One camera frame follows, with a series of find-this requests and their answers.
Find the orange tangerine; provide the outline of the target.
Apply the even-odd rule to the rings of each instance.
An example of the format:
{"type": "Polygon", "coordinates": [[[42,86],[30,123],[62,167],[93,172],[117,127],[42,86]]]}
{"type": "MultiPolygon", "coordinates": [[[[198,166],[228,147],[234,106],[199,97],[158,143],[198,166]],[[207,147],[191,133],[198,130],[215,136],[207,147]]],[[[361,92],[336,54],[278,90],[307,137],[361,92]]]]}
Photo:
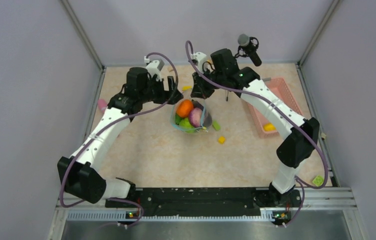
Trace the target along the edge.
{"type": "Polygon", "coordinates": [[[175,113],[181,118],[187,118],[191,111],[194,109],[194,105],[191,100],[183,100],[176,108],[175,113]]]}

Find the dark purple eggplant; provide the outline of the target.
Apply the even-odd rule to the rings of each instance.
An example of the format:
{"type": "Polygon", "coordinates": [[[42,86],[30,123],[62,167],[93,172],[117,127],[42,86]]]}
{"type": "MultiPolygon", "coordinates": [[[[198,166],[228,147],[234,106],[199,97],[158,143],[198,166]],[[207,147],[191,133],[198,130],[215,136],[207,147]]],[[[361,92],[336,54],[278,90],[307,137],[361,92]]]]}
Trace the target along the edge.
{"type": "Polygon", "coordinates": [[[200,108],[202,110],[202,116],[201,116],[201,127],[196,127],[196,129],[203,129],[203,128],[209,128],[212,125],[213,118],[208,111],[208,108],[205,107],[204,104],[201,104],[199,101],[192,99],[194,108],[200,108]]]}

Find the green lettuce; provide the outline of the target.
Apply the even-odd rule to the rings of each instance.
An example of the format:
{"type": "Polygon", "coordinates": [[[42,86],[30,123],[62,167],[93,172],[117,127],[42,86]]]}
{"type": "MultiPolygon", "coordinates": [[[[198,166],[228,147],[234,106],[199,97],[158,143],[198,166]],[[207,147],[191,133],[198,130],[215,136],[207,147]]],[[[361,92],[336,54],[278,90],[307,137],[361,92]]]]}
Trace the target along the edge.
{"type": "Polygon", "coordinates": [[[180,124],[180,122],[183,120],[184,118],[179,116],[177,113],[174,115],[174,123],[178,126],[180,124]]]}

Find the purple onion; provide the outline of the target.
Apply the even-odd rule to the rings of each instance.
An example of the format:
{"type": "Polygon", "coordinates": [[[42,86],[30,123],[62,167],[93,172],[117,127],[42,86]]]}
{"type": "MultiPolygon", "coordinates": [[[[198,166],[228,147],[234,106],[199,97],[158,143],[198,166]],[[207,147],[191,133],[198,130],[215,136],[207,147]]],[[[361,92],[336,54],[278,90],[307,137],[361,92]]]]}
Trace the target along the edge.
{"type": "Polygon", "coordinates": [[[203,115],[203,111],[196,107],[194,108],[190,113],[189,113],[189,116],[188,116],[188,119],[189,119],[189,122],[191,123],[192,126],[196,127],[196,128],[199,128],[202,126],[202,115],[203,115]]]}

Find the clear zip top bag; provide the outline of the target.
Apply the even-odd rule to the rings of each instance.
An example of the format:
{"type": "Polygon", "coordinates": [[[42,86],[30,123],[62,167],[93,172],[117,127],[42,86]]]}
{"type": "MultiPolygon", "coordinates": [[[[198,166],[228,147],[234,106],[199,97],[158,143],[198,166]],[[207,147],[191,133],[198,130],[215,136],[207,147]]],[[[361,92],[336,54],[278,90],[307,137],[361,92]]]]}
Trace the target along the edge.
{"type": "Polygon", "coordinates": [[[207,132],[213,124],[213,118],[204,101],[184,98],[172,108],[169,122],[181,132],[196,134],[207,132]]]}

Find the green lime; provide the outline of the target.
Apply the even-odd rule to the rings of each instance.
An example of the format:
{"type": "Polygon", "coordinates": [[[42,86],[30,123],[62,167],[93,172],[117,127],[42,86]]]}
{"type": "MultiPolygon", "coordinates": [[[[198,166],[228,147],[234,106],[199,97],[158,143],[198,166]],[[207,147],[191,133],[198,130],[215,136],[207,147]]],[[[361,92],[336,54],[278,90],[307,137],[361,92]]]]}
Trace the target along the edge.
{"type": "Polygon", "coordinates": [[[189,121],[188,118],[182,119],[179,122],[178,126],[182,129],[183,132],[188,133],[188,134],[193,134],[193,133],[197,132],[196,127],[194,127],[193,125],[191,125],[191,123],[190,123],[190,121],[189,121]]]}

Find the yellow banana piece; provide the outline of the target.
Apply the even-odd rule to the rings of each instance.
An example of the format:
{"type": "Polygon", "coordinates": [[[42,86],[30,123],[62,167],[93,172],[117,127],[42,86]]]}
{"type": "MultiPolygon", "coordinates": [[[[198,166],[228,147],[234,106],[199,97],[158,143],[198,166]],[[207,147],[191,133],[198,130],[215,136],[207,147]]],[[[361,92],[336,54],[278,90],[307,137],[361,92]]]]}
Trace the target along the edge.
{"type": "Polygon", "coordinates": [[[276,127],[272,123],[267,123],[267,124],[263,125],[263,130],[265,132],[273,132],[273,131],[276,130],[276,127]]]}

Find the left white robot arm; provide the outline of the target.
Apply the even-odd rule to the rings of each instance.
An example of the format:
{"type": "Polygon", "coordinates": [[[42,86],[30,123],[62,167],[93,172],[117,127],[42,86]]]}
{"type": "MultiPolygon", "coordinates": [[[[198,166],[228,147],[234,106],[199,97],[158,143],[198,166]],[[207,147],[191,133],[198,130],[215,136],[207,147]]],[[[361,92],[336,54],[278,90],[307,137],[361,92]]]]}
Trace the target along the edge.
{"type": "Polygon", "coordinates": [[[108,151],[120,133],[140,115],[154,112],[167,104],[174,105],[182,99],[178,90],[179,75],[168,76],[168,90],[158,67],[132,67],[126,82],[115,94],[97,126],[84,143],[69,157],[61,157],[57,170],[61,182],[59,201],[63,207],[64,194],[81,202],[97,203],[102,198],[117,198],[125,207],[136,202],[131,182],[123,178],[105,179],[99,170],[108,151]]]}

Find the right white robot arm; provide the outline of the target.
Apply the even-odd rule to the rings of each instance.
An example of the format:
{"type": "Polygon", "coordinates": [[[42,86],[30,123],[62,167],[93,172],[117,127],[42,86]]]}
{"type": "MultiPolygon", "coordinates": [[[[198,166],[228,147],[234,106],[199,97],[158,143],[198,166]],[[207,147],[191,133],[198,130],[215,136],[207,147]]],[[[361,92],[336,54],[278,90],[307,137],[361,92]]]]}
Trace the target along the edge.
{"type": "Polygon", "coordinates": [[[187,48],[186,56],[195,73],[195,85],[200,93],[206,89],[222,89],[235,93],[273,124],[282,138],[276,150],[280,160],[279,169],[268,187],[266,200],[275,206],[283,206],[290,198],[302,162],[317,151],[324,159],[318,147],[319,121],[312,117],[306,119],[288,107],[265,84],[264,80],[250,67],[239,68],[236,58],[227,49],[213,53],[213,70],[203,70],[202,64],[207,56],[202,52],[194,52],[187,48]]]}

